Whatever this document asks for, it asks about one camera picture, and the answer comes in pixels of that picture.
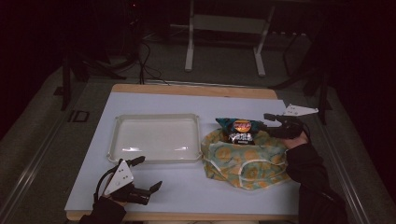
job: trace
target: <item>snack bag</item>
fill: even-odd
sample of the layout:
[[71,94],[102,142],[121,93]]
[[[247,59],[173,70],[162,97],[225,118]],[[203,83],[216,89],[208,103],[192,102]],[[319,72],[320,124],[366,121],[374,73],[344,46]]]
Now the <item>snack bag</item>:
[[254,136],[265,124],[249,119],[216,119],[221,129],[228,136],[225,142],[237,145],[254,145]]

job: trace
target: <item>white plastic tray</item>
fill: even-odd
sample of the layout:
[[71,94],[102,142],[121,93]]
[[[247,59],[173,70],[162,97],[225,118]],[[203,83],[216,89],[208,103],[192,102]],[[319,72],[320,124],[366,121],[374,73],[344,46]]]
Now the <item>white plastic tray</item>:
[[193,162],[201,158],[198,116],[121,115],[108,151],[118,162],[145,156],[146,162]]

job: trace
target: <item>cable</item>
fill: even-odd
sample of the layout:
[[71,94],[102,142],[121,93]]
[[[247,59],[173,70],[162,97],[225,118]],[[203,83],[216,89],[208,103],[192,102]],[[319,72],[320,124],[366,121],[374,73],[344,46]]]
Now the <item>cable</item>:
[[97,203],[98,200],[99,200],[99,188],[100,188],[100,186],[102,185],[103,180],[106,178],[106,176],[108,176],[108,175],[110,175],[110,174],[112,174],[112,173],[115,173],[115,172],[117,171],[118,167],[119,167],[119,166],[117,165],[117,166],[115,166],[114,168],[108,170],[104,175],[102,175],[102,177],[100,178],[100,180],[99,180],[99,182],[98,182],[98,184],[97,184],[97,186],[96,186],[96,191],[95,191],[95,193],[93,194],[93,202],[94,202],[94,203]]

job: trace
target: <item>fabric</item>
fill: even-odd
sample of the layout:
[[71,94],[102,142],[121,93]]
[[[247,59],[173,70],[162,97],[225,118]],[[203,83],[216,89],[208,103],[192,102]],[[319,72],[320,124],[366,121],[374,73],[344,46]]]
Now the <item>fabric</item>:
[[82,217],[79,224],[120,224],[125,214],[125,209],[121,205],[100,197],[93,205],[91,214]]
[[206,177],[227,181],[242,189],[265,189],[289,180],[286,148],[268,133],[254,136],[255,146],[226,143],[221,129],[208,134],[202,144]]
[[259,221],[146,221],[145,224],[259,224]]
[[345,202],[331,189],[323,159],[312,145],[288,150],[287,159],[287,173],[301,183],[299,223],[347,224]]

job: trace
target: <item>green patterned cloth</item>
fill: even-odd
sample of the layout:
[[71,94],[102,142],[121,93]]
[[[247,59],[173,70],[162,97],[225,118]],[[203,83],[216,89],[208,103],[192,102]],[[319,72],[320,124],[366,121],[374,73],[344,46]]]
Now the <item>green patterned cloth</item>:
[[225,143],[226,139],[217,129],[202,141],[206,177],[242,189],[265,189],[290,179],[285,171],[286,148],[268,133],[255,134],[255,146]]

